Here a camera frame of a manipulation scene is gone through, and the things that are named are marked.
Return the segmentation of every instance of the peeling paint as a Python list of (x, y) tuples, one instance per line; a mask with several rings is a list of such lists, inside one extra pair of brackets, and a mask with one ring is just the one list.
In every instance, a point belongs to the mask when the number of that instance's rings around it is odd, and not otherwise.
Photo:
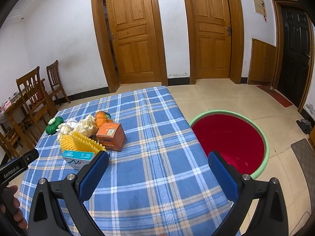
[(310, 110), (312, 114), (315, 114), (315, 110), (312, 104), (306, 104), (305, 106), (308, 108), (308, 110)]
[(189, 77), (188, 73), (184, 73), (184, 74), (169, 74), (167, 78), (183, 78), (183, 77)]

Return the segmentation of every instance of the gray mat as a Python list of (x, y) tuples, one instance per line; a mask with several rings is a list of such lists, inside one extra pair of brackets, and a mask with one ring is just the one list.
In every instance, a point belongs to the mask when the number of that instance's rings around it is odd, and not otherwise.
[(311, 210), (313, 212), (315, 209), (315, 154), (305, 138), (293, 143), (291, 148), (303, 170), (310, 193)]

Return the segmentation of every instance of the blue gripper pad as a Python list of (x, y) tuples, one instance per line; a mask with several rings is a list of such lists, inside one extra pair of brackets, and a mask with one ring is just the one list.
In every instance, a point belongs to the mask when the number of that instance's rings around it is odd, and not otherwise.
[(100, 151), (89, 164), (83, 166), (79, 171), (75, 188), (81, 202), (91, 198), (108, 167), (108, 163), (109, 154), (105, 151)]
[(208, 163), (226, 198), (235, 203), (238, 199), (238, 185), (231, 174), (214, 152), (209, 153)]

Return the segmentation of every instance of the plastic tub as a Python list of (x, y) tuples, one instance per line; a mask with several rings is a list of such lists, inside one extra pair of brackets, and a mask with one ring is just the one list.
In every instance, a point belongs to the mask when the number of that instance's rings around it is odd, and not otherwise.
[(264, 171), (268, 140), (252, 120), (236, 112), (213, 110), (195, 117), (190, 126), (207, 156), (217, 150), (240, 174), (253, 179)]

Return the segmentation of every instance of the red mat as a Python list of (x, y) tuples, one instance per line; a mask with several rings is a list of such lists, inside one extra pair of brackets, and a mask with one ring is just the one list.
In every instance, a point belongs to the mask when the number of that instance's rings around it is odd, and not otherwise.
[(192, 129), (207, 156), (217, 150), (240, 174), (252, 174), (264, 159), (262, 137), (240, 118), (212, 114), (197, 121)]
[(281, 105), (284, 107), (289, 107), (292, 105), (292, 103), (287, 100), (284, 96), (282, 96), (280, 93), (276, 92), (275, 90), (270, 91), (269, 86), (267, 85), (262, 85), (262, 86), (257, 86), (261, 90), (267, 92), (270, 96), (272, 96), (275, 100), (277, 100)]

